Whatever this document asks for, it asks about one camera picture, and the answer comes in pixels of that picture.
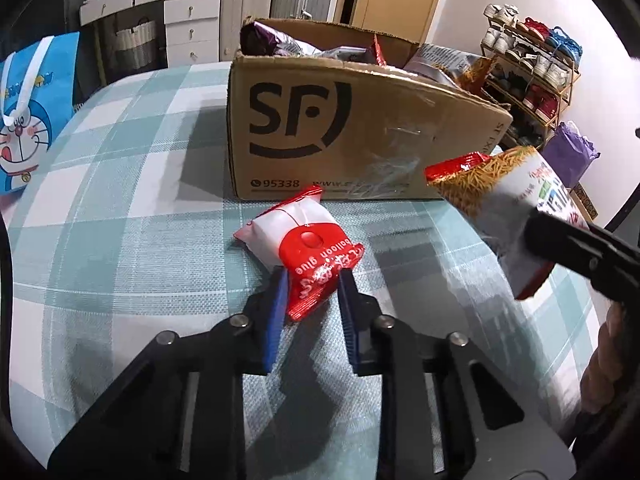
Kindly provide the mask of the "person right hand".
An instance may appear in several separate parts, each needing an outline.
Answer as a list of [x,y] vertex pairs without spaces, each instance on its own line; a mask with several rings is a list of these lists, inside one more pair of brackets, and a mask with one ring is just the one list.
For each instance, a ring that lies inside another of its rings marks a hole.
[[614,384],[623,375],[622,358],[615,347],[615,339],[622,333],[623,320],[622,306],[613,302],[600,326],[597,349],[580,380],[582,410],[588,414],[597,414],[612,402]]

